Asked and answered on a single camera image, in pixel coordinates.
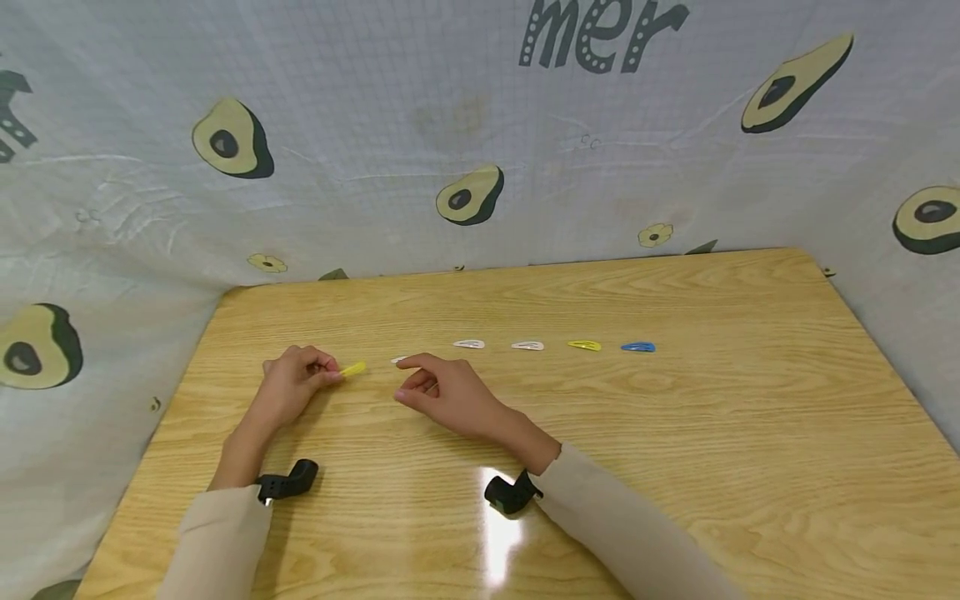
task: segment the white fabric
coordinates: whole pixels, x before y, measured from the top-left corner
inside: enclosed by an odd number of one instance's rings
[[[580,2],[549,68],[545,32],[521,64],[530,0],[0,2],[0,71],[29,84],[11,109],[36,137],[0,131],[16,152],[0,164],[0,324],[53,303],[84,351],[65,385],[0,389],[0,596],[82,572],[224,291],[338,268],[800,246],[960,442],[960,250],[913,253],[892,231],[914,192],[957,185],[955,2],[684,4],[622,72],[644,0]],[[585,15],[604,11],[597,32],[628,7],[621,35],[589,42],[612,69],[587,71]],[[741,130],[782,62],[845,32],[850,55],[792,120]],[[261,123],[270,177],[195,152],[221,98]],[[438,193],[488,163],[504,174],[489,220],[442,218]],[[655,224],[672,227],[641,246]]]

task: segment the black tracker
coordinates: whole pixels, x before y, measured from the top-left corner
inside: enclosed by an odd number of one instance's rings
[[[301,458],[289,475],[260,475],[254,483],[260,484],[260,494],[257,499],[270,506],[269,500],[280,500],[295,495],[307,493],[313,487],[313,480],[317,478],[320,466],[311,460]]]
[[[534,496],[543,498],[543,492],[530,481],[530,473],[527,469],[520,473],[513,485],[500,476],[494,477],[483,492],[483,497],[504,516],[519,513]]]

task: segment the blue hair clip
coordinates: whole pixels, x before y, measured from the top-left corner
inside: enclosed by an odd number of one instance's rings
[[[621,350],[627,350],[629,352],[656,352],[657,347],[651,344],[650,342],[633,342],[631,344],[624,344],[620,347]]]

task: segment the left hand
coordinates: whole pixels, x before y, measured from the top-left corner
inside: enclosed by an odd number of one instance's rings
[[[337,361],[312,346],[290,346],[276,360],[263,362],[263,382],[244,420],[276,432],[289,425],[319,390],[343,380]]]

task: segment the finger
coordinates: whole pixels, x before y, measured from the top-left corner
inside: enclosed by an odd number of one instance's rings
[[[417,392],[416,390],[397,390],[394,392],[394,399],[400,404],[414,409],[418,413],[425,414],[427,417],[430,416],[433,403],[437,401],[427,394]]]
[[[418,392],[423,392],[424,394],[426,394],[427,392],[432,390],[436,385],[437,385],[436,379],[428,379],[427,381],[423,382],[422,385],[419,385],[416,388],[414,388],[414,390]]]
[[[310,365],[320,365],[327,371],[339,371],[340,367],[337,365],[337,361],[324,352],[323,350],[316,349],[312,346],[307,346],[300,350],[300,365],[303,367],[309,367]]]
[[[413,356],[407,356],[401,361],[396,363],[398,369],[413,369],[414,367],[420,367],[421,369],[426,369],[430,372],[437,372],[437,370],[442,370],[447,361],[443,360],[439,356],[434,356],[429,352],[423,352],[421,354],[414,354]]]
[[[423,385],[427,381],[436,381],[437,378],[434,377],[433,373],[430,371],[424,371],[420,369],[414,374],[407,377],[407,380],[400,385],[401,390],[413,390],[414,388]]]
[[[321,390],[343,380],[344,377],[336,371],[318,371],[307,379],[314,390]]]

